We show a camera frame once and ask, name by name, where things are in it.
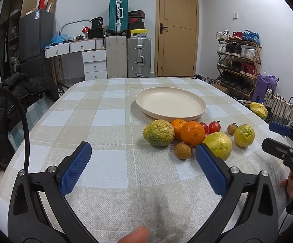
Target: screw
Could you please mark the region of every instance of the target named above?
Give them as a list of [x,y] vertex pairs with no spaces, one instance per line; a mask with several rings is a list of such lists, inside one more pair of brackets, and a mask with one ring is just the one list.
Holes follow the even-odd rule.
[[265,176],[265,177],[268,176],[268,172],[267,172],[267,171],[261,171],[261,174],[262,174],[263,176]]
[[231,167],[231,172],[237,174],[238,172],[240,172],[240,170],[237,167]]
[[18,172],[18,174],[19,174],[20,176],[24,175],[25,173],[26,173],[26,171],[25,171],[24,169],[22,169],[22,170],[20,170],[20,171]]
[[54,172],[56,171],[56,166],[50,166],[50,167],[47,169],[47,171],[48,171],[49,173],[54,173]]

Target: door frame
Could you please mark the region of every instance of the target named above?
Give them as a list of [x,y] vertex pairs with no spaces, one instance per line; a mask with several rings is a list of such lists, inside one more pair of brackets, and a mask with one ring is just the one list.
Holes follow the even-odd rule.
[[[196,63],[197,63],[197,52],[198,52],[198,33],[199,33],[199,8],[198,0],[196,0],[196,46],[195,46],[195,60],[194,60],[194,71],[196,73]],[[159,13],[160,13],[160,0],[156,0],[156,41],[155,41],[155,54],[154,54],[154,72],[156,77],[158,76],[158,54],[159,54],[159,35],[160,35],[160,23],[159,23]]]

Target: wooden door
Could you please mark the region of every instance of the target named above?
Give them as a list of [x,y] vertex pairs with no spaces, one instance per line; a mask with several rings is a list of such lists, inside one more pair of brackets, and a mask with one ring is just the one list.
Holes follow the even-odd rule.
[[194,74],[198,0],[159,0],[158,76]]

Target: hand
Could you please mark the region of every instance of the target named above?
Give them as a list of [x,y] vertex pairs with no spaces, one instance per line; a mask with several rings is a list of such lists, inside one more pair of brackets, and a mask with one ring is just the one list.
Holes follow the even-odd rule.
[[292,173],[290,172],[288,178],[280,182],[280,186],[287,186],[287,194],[290,198],[293,198],[293,179],[291,178],[291,175]]
[[140,226],[127,236],[123,237],[118,243],[146,243],[148,237],[148,229],[145,226]]

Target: orange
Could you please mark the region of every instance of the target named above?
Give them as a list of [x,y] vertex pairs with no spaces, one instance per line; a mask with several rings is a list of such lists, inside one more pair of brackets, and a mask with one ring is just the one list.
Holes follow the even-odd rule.
[[204,127],[194,121],[186,122],[180,130],[181,140],[191,146],[201,144],[205,138]]
[[183,127],[183,125],[186,123],[183,119],[175,119],[171,122],[171,125],[175,129],[175,139],[181,140],[180,138],[180,130]]

